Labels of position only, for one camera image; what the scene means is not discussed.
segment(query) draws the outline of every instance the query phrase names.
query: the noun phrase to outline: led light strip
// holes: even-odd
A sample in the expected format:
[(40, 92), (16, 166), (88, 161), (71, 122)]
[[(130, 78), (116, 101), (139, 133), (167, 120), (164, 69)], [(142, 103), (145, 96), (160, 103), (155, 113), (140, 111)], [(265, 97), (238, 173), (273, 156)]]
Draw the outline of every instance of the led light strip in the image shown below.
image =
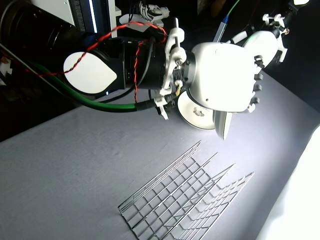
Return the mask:
[(93, 30), (95, 33), (97, 33), (98, 31), (97, 31), (96, 17), (95, 17), (94, 5), (92, 3), (92, 0), (89, 0), (89, 5), (90, 5), (90, 12), (91, 12), (92, 23), (93, 23)]

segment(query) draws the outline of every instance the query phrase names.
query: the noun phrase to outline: wire rack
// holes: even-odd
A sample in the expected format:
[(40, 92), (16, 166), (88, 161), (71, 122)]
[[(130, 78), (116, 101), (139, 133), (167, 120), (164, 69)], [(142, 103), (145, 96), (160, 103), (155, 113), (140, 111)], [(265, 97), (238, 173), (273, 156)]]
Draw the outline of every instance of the wire rack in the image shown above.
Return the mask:
[(201, 240), (253, 172), (220, 187), (233, 165), (209, 176), (193, 158), (200, 141), (166, 167), (118, 209), (139, 240)]

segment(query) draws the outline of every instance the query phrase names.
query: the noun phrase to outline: black knob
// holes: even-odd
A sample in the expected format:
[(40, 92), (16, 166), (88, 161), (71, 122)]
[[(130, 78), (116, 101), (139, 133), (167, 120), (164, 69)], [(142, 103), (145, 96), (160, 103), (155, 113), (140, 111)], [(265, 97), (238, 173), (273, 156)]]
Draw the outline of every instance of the black knob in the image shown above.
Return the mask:
[(262, 86), (260, 84), (255, 84), (253, 86), (253, 91), (258, 92), (262, 90)]
[(263, 80), (263, 79), (264, 79), (264, 76), (261, 73), (254, 75), (254, 80), (256, 81)]
[(250, 104), (259, 104), (259, 103), (260, 103), (260, 99), (258, 97), (253, 97), (250, 102)]

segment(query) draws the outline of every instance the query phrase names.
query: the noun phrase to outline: white plate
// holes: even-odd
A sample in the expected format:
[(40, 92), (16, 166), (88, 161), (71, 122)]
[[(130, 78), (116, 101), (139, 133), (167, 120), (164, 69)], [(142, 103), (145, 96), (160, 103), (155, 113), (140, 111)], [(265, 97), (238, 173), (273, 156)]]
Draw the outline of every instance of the white plate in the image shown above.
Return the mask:
[(215, 129), (214, 111), (194, 103), (186, 91), (178, 98), (178, 109), (184, 120), (192, 126), (205, 130)]

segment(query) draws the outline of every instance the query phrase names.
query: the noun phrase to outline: wire basket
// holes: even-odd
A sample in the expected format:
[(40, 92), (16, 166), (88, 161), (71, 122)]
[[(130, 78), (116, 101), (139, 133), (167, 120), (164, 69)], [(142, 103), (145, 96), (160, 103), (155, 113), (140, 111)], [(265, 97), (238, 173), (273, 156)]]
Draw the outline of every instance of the wire basket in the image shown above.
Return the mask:
[(233, 165), (209, 176), (193, 158), (200, 141), (166, 167), (118, 209), (139, 240), (201, 240), (253, 172), (220, 187)]

